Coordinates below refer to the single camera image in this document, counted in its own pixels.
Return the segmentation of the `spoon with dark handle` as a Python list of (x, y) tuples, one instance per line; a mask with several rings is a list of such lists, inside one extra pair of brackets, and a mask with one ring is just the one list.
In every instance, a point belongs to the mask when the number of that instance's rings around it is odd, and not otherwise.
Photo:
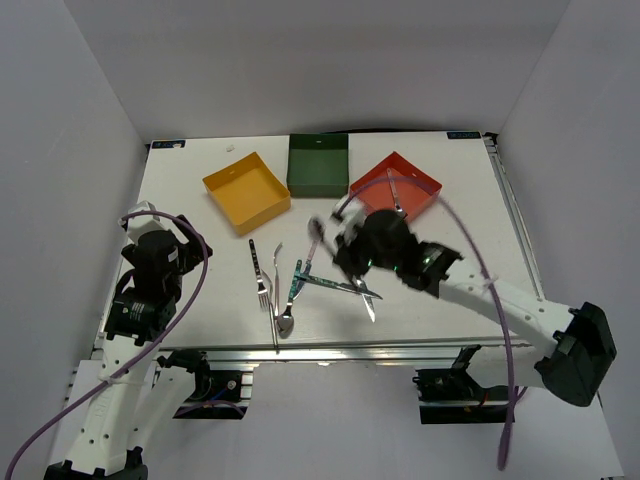
[(335, 257), (335, 249), (325, 238), (325, 224), (318, 216), (312, 216), (309, 219), (307, 231), (313, 242), (321, 245), (331, 258)]

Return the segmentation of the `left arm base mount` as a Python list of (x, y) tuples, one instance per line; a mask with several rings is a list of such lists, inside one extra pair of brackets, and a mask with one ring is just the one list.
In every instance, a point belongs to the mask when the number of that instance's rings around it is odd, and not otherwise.
[(248, 409), (249, 396), (242, 393), (247, 372), (212, 368), (204, 351), (176, 350), (157, 358), (160, 379), (165, 373), (184, 370), (193, 391), (180, 405), (174, 419), (241, 420)]

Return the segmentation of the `spoon with pink handle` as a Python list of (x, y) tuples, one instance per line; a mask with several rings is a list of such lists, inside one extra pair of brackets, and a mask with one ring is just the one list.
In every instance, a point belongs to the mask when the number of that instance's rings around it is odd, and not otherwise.
[(396, 212), (402, 218), (406, 218), (406, 212), (404, 211), (404, 209), (400, 205), (399, 195), (398, 195), (398, 191), (397, 191), (397, 188), (396, 188), (396, 184), (395, 184), (394, 175), (393, 175), (392, 170), (390, 168), (387, 168), (386, 169), (386, 174), (387, 174), (389, 187), (390, 187), (390, 190), (391, 190), (392, 199), (393, 199), (393, 202), (394, 202), (394, 208), (395, 208)]

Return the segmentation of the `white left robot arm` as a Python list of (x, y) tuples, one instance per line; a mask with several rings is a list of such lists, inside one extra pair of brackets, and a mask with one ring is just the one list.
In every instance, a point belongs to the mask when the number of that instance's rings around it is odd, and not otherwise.
[(187, 310), (179, 308), (183, 277), (208, 269), (212, 248), (183, 215), (155, 210), (126, 214), (121, 224), (129, 263), (115, 287), (104, 326), (98, 385), (68, 408), (88, 406), (64, 459), (47, 467), (47, 479), (145, 479), (144, 454), (155, 430), (186, 398), (199, 399), (211, 374), (194, 350), (169, 362), (160, 391), (139, 400), (151, 361)]

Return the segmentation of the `spoon with green handle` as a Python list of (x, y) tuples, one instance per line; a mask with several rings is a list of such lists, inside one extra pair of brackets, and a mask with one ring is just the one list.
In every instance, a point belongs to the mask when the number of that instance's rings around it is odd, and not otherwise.
[(292, 309), (293, 309), (294, 297), (298, 291), (298, 283), (299, 283), (298, 276), (301, 273), (301, 267), (302, 267), (302, 260), (298, 259), (294, 269), (294, 275), (292, 277), (292, 281), (290, 284), (284, 312), (280, 314), (278, 319), (276, 320), (276, 329), (281, 338), (287, 338), (293, 331), (294, 316), (292, 313)]

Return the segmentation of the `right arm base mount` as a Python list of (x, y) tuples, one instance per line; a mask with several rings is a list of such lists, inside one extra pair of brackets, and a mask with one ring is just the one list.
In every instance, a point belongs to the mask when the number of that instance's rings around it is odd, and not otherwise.
[(416, 371), (412, 381), (423, 425), (499, 424), (506, 420), (507, 387), (482, 387), (467, 372), (480, 350), (480, 345), (468, 346), (449, 368)]

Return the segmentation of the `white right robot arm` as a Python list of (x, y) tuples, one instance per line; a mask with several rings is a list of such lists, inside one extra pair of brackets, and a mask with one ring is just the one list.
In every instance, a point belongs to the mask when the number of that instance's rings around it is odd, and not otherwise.
[(333, 212), (341, 226), (334, 263), (350, 278), (373, 268), (392, 271), (403, 284), (469, 309), (527, 341), (533, 377), (557, 398), (587, 407), (617, 356), (605, 312), (535, 297), (502, 280), (486, 278), (459, 252), (419, 240), (394, 210)]

